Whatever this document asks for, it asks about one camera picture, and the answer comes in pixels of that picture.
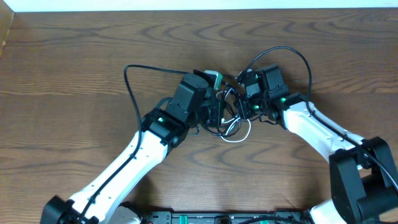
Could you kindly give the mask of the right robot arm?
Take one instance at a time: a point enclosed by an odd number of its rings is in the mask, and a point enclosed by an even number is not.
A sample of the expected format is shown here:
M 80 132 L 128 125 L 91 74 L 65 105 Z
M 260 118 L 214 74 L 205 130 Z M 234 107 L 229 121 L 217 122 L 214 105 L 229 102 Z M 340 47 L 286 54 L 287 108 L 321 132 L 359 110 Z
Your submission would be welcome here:
M 291 93 L 277 65 L 242 71 L 245 93 L 235 106 L 301 137 L 329 164 L 331 199 L 308 211 L 311 223 L 369 223 L 397 208 L 397 169 L 385 140 L 366 139 L 317 110 L 307 96 Z

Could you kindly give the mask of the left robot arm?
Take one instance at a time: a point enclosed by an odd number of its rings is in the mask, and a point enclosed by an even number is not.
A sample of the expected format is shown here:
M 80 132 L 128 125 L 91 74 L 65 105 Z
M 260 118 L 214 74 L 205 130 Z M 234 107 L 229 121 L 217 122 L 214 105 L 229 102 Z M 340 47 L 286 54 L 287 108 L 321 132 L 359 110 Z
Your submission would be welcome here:
M 67 201 L 54 196 L 44 206 L 41 223 L 108 223 L 137 183 L 198 125 L 221 123 L 215 92 L 223 76 L 195 70 L 186 73 L 172 97 L 158 102 L 139 122 L 123 152 L 89 185 Z

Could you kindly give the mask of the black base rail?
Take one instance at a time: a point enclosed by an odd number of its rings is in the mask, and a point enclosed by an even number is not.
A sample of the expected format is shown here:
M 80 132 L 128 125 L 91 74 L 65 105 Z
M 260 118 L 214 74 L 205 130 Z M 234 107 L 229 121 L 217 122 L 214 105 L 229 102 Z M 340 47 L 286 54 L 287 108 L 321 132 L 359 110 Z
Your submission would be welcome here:
M 143 210 L 129 202 L 122 203 L 110 219 L 111 224 L 217 224 L 217 223 L 310 223 L 302 212 L 277 210 L 248 212 L 175 212 L 171 209 Z

